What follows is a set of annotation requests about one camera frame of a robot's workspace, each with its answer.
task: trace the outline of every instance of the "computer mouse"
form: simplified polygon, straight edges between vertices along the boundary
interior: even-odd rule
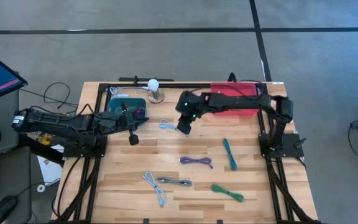
[[[16,196],[6,196],[0,201],[0,224],[8,217],[17,205]]]

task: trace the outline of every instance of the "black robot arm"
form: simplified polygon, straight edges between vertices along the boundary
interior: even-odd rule
[[[271,101],[276,102],[276,109]],[[178,129],[189,134],[190,124],[205,113],[217,113],[232,109],[262,109],[276,122],[270,132],[269,145],[282,145],[282,134],[285,126],[291,122],[293,102],[287,97],[270,96],[226,96],[222,93],[202,93],[195,95],[192,91],[184,91],[179,98],[176,110],[181,113]]]
[[[12,127],[21,133],[41,131],[75,141],[81,146],[98,147],[99,139],[121,131],[130,132],[131,145],[138,144],[139,139],[133,132],[147,120],[143,110],[128,112],[125,105],[119,115],[102,112],[65,116],[28,108],[15,112]]]

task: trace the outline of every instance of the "wooden tabletop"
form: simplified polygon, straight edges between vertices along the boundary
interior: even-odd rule
[[[99,82],[84,83],[79,109],[86,103],[95,105],[98,85]],[[270,95],[286,95],[283,83],[267,83],[267,87]],[[151,223],[216,223],[216,220],[224,223],[275,223],[265,159],[260,155],[257,140],[260,133],[257,116],[205,114],[192,123],[190,136],[186,137],[179,131],[158,126],[161,119],[177,124],[180,114],[175,111],[175,105],[184,89],[162,90],[165,93],[163,102],[152,104],[146,100],[150,120],[135,132],[140,140],[138,145],[129,145],[128,132],[108,136],[106,155],[101,159],[92,222],[142,223],[144,218],[149,218]],[[126,89],[125,94],[136,97],[133,89]],[[137,94],[147,97],[143,91]],[[293,123],[287,125],[286,132],[293,133],[294,130]],[[229,141],[237,162],[236,171],[230,169],[223,138]],[[179,163],[181,156],[210,157],[214,168],[203,164],[182,165]],[[62,180],[74,161],[75,158],[71,158],[65,162]],[[283,163],[290,193],[306,214],[317,219],[305,168],[293,158],[284,158]],[[68,178],[61,211],[78,191],[82,167],[83,159]],[[156,177],[189,179],[193,186],[158,184],[168,195],[168,202],[160,208],[155,190],[142,178],[147,170]],[[228,195],[212,192],[212,184],[242,194],[245,202],[239,203]],[[285,218],[281,194],[279,197]],[[83,202],[82,218],[85,217],[87,201],[88,195]]]

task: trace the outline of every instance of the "red object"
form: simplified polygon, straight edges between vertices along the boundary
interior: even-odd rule
[[[211,92],[223,93],[226,96],[256,96],[257,90],[255,83],[252,82],[226,82],[226,83],[211,83]],[[227,110],[221,113],[215,113],[217,116],[252,116],[258,113],[258,109],[247,109],[247,110]]]

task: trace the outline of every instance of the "white label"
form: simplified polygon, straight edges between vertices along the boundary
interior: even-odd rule
[[[24,117],[23,116],[15,116],[13,119],[24,120]]]

